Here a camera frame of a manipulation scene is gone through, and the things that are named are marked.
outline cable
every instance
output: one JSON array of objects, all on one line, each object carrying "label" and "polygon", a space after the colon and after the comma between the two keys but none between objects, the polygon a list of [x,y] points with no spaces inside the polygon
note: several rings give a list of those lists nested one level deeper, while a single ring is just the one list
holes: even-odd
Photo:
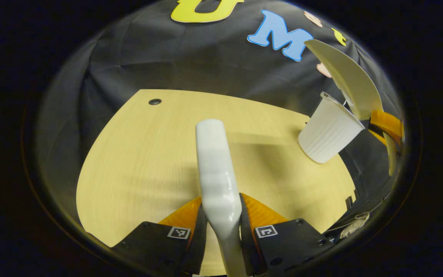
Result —
[{"label": "cable", "polygon": [[346,226],[348,226],[348,225],[353,224],[355,221],[357,221],[357,220],[359,220],[359,219],[362,219],[363,217],[366,217],[368,214],[370,214],[370,213],[373,212],[376,208],[378,208],[378,207],[380,206],[380,204],[382,204],[382,203],[384,202],[384,200],[387,199],[387,197],[389,196],[390,193],[391,193],[391,192],[389,191],[389,192],[387,193],[387,195],[386,195],[383,199],[380,200],[379,204],[378,204],[377,206],[375,206],[371,211],[369,211],[369,212],[362,212],[361,214],[357,214],[357,215],[355,216],[355,220],[354,220],[354,221],[352,221],[352,222],[350,222],[350,223],[347,223],[347,224],[345,224],[345,225],[343,225],[343,226],[339,226],[338,228],[329,229],[329,230],[327,230],[326,232],[341,229],[341,228],[343,228],[343,227],[346,227]]}]

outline blue letter m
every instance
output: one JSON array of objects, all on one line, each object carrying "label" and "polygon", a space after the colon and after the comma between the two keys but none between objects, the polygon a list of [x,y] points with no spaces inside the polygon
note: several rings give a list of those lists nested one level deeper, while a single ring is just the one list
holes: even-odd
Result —
[{"label": "blue letter m", "polygon": [[267,10],[261,12],[264,14],[264,20],[255,34],[248,36],[247,40],[260,46],[268,46],[268,37],[272,33],[273,49],[278,50],[290,42],[290,45],[283,49],[283,55],[300,62],[302,51],[305,49],[304,42],[313,39],[312,35],[302,29],[287,33],[285,20],[281,16]]}]

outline light wood surface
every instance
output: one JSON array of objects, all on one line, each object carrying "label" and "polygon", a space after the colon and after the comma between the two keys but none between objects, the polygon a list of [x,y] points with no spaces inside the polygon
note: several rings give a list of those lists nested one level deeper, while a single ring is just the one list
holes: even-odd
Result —
[{"label": "light wood surface", "polygon": [[[159,98],[159,105],[149,105]],[[113,247],[143,221],[159,222],[201,196],[195,125],[224,122],[239,191],[319,232],[346,212],[355,186],[339,155],[317,164],[298,144],[309,117],[242,98],[140,90],[112,117],[81,170],[76,205],[85,230]],[[201,275],[225,274],[208,226]]]}]

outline yellow letter u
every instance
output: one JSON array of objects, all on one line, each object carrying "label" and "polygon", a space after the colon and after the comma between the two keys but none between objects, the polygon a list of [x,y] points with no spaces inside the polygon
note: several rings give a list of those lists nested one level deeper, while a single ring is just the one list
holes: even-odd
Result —
[{"label": "yellow letter u", "polygon": [[170,16],[173,20],[184,23],[203,23],[219,21],[227,18],[233,11],[237,3],[244,0],[221,0],[218,8],[210,13],[197,13],[196,7],[202,0],[179,0],[179,5],[175,7]]}]

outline yellow object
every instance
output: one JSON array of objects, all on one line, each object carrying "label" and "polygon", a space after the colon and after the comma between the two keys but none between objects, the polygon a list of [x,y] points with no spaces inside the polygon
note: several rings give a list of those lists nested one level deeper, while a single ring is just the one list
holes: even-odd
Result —
[{"label": "yellow object", "polygon": [[249,215],[249,223],[251,224],[251,230],[254,232],[254,228],[266,225],[273,225],[278,223],[287,222],[283,216],[273,211],[263,203],[255,200],[247,194],[241,193],[246,203],[247,214]]},{"label": "yellow object", "polygon": [[179,0],[179,5],[172,11],[171,18],[183,23],[203,23],[219,21],[227,18],[235,8],[237,3],[244,0],[221,0],[218,8],[210,13],[195,12],[196,7],[202,0]]},{"label": "yellow object", "polygon": [[371,134],[373,134],[374,137],[376,137],[380,142],[382,142],[382,144],[384,144],[385,146],[387,146],[387,145],[385,144],[385,139],[384,139],[383,137],[381,137],[378,133],[376,133],[376,132],[374,132],[374,131],[372,131],[372,130],[369,130],[369,132],[370,132]]},{"label": "yellow object", "polygon": [[401,137],[403,136],[403,123],[392,114],[378,110],[372,111],[370,124],[373,124],[386,132],[394,139],[397,144],[401,145]]},{"label": "yellow object", "polygon": [[336,39],[338,40],[338,42],[340,42],[343,46],[346,46],[346,38],[343,37],[343,35],[341,35],[340,32],[338,32],[336,29],[331,28],[331,30],[334,31],[334,36],[336,37]]},{"label": "yellow object", "polygon": [[307,40],[304,44],[325,65],[358,120],[369,120],[373,110],[383,110],[374,82],[358,63],[319,40]]},{"label": "yellow object", "polygon": [[187,204],[180,207],[178,210],[167,216],[165,219],[160,221],[158,224],[176,226],[182,228],[190,228],[189,243],[192,240],[192,234],[196,227],[197,212],[199,211],[199,206],[201,205],[201,197],[191,200]]},{"label": "yellow object", "polygon": [[[150,105],[156,98],[162,102]],[[141,222],[160,222],[200,197],[195,126],[208,118],[225,125],[239,191],[319,232],[346,212],[355,185],[341,157],[320,165],[300,149],[309,116],[214,93],[146,89],[114,114],[83,163],[76,205],[85,231],[114,247]],[[200,275],[224,274],[208,225]]]},{"label": "yellow object", "polygon": [[392,173],[394,173],[394,170],[396,169],[396,144],[394,143],[394,140],[390,135],[388,135],[386,132],[384,134],[385,139],[385,146],[387,147],[387,156],[389,157],[389,176],[392,176]]}]

